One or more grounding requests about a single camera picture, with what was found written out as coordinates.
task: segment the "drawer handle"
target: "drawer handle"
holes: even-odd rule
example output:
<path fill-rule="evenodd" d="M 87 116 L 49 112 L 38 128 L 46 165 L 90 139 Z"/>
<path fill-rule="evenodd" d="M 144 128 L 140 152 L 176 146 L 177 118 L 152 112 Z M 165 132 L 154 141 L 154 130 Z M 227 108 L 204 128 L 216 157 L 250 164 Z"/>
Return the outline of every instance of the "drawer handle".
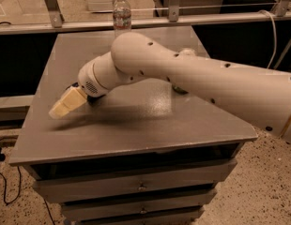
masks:
<path fill-rule="evenodd" d="M 143 184 L 141 184 L 139 187 L 138 187 L 138 190 L 139 191 L 146 191 L 147 187 Z"/>
<path fill-rule="evenodd" d="M 140 211 L 140 214 L 147 214 L 147 211 L 143 208 L 143 209 Z"/>

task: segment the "white robotic arm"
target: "white robotic arm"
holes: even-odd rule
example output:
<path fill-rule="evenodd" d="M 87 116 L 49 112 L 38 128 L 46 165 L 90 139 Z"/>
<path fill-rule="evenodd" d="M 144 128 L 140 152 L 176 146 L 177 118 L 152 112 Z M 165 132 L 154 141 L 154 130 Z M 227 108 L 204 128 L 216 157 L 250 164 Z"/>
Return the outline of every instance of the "white robotic arm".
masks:
<path fill-rule="evenodd" d="M 174 52 L 137 33 L 119 36 L 111 52 L 87 63 L 79 86 L 50 115 L 61 117 L 87 95 L 100 97 L 145 78 L 165 80 L 291 143 L 291 73 Z"/>

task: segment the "desk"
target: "desk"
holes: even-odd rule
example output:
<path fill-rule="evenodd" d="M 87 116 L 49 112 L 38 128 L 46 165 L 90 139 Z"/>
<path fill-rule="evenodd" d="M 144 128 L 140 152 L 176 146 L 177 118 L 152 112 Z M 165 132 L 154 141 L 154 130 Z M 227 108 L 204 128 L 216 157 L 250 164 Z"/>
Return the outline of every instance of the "desk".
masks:
<path fill-rule="evenodd" d="M 191 27 L 140 29 L 163 46 L 207 56 Z M 113 31 L 61 34 L 41 78 L 11 165 L 35 191 L 83 224 L 160 224 L 198 218 L 236 166 L 253 127 L 212 104 L 148 79 L 120 86 L 61 120 L 48 111 L 79 69 L 110 51 Z"/>

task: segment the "white cable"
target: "white cable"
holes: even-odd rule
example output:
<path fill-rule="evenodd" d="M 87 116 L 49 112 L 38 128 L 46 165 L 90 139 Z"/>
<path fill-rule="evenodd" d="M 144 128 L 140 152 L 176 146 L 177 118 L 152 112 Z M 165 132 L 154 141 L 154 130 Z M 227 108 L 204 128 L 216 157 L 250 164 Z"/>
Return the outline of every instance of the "white cable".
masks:
<path fill-rule="evenodd" d="M 274 57 L 276 55 L 276 52 L 277 52 L 277 32 L 276 32 L 276 24 L 275 24 L 275 21 L 274 21 L 274 18 L 273 18 L 273 15 L 268 12 L 268 11 L 265 11 L 265 10 L 260 10 L 259 12 L 267 15 L 268 17 L 270 17 L 271 19 L 271 23 L 273 25 L 273 35 L 274 35 L 274 49 L 273 49 L 273 55 L 271 56 L 270 60 L 269 60 L 269 63 L 268 63 L 268 66 L 267 66 L 267 69 L 269 69 L 271 63 L 273 62 L 274 60 Z"/>

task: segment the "water bottle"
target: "water bottle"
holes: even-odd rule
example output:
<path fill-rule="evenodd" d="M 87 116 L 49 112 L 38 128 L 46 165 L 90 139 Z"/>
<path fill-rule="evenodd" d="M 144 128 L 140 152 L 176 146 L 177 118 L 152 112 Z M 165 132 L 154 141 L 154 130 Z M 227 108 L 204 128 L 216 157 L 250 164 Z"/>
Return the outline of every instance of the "water bottle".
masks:
<path fill-rule="evenodd" d="M 127 0 L 115 1 L 113 16 L 115 37 L 130 31 L 130 3 Z"/>

